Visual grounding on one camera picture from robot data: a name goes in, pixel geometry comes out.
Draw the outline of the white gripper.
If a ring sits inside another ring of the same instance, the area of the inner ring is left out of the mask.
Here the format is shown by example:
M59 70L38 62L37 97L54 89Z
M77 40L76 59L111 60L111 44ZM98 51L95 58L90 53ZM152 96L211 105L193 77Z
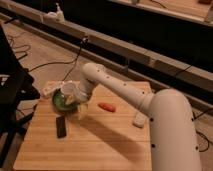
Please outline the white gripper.
M89 98L84 92L81 91L75 91L74 96L69 95L65 101L65 104L69 106L73 105L77 101L80 104L78 106L78 119L82 120L87 115L88 104L86 102L89 100Z

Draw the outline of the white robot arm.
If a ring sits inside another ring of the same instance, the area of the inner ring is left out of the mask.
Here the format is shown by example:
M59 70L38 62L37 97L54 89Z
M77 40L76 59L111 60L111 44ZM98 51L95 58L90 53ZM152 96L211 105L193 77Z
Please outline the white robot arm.
M97 63L82 67L78 84L67 82L77 103L89 101L99 84L150 119L152 171L202 171L192 108L180 91L147 92L109 75Z

